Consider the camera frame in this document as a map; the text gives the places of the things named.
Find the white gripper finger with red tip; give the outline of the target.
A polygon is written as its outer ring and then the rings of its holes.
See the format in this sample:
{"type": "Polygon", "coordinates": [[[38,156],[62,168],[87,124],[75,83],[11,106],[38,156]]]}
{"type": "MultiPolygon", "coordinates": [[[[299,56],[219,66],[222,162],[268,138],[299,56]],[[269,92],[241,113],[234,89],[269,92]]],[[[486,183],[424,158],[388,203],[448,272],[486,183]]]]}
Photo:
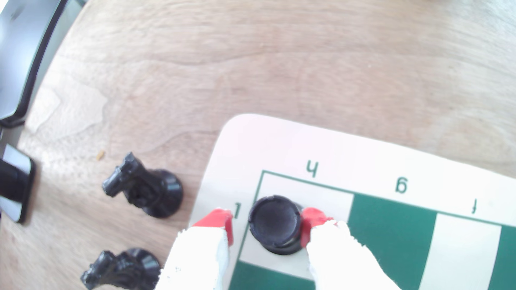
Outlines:
{"type": "Polygon", "coordinates": [[[317,208],[303,209],[301,221],[301,246],[316,289],[400,289],[345,221],[317,208]]]}
{"type": "Polygon", "coordinates": [[[233,215],[216,208],[179,232],[155,289],[223,289],[234,243],[233,215]]]}

